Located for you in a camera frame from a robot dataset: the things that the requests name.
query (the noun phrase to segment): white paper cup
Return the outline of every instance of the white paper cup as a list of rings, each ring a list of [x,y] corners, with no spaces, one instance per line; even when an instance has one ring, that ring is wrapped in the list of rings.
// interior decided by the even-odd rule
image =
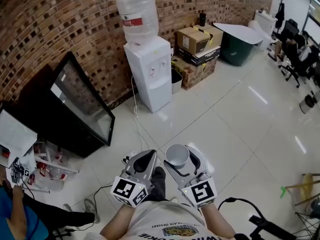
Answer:
[[[190,152],[186,146],[173,144],[165,151],[166,160],[176,168],[182,168],[189,160]]]

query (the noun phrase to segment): black box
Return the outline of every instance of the black box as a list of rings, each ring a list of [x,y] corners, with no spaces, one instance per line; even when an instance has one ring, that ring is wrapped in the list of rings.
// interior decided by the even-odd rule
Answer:
[[[199,52],[196,55],[192,55],[190,52],[179,48],[179,54],[182,56],[183,60],[195,65],[196,67],[211,61],[220,55],[220,50],[221,47],[215,47],[213,49],[204,51],[204,52]]]

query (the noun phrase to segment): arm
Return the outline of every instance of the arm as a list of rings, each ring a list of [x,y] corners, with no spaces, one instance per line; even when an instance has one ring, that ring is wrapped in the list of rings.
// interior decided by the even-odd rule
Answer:
[[[223,238],[231,239],[235,236],[236,232],[213,203],[201,208],[201,210],[208,230]]]
[[[0,165],[0,187],[3,187],[4,184],[6,184],[7,187],[12,190],[9,180],[7,180],[6,168]]]
[[[8,227],[16,240],[26,239],[27,237],[27,219],[23,204],[24,192],[20,186],[13,188],[12,212],[11,218],[7,218]]]
[[[107,240],[118,240],[128,231],[135,208],[123,205],[113,219],[101,230],[100,235]]]

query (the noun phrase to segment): white cabinet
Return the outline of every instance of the white cabinet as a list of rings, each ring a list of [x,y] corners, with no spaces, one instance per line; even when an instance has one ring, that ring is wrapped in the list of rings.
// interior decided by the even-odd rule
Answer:
[[[172,99],[170,43],[155,36],[144,46],[124,45],[143,103],[152,113]]]
[[[255,11],[254,20],[257,21],[264,32],[268,35],[272,35],[274,31],[277,19],[265,11],[260,13],[258,10]]]

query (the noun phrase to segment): blue shirt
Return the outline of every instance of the blue shirt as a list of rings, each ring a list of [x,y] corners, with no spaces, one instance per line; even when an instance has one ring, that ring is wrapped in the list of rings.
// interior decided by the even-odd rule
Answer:
[[[11,218],[12,206],[13,206],[12,199],[8,196],[5,189],[3,187],[0,187],[0,232],[1,232],[0,238],[1,239],[15,240],[7,223],[7,218],[8,219]],[[38,216],[28,206],[24,205],[23,207],[24,207],[24,213],[26,217],[26,239],[28,239],[35,229]],[[31,240],[44,240],[48,237],[48,235],[49,233],[46,226],[43,224],[41,220],[39,220],[38,226]]]

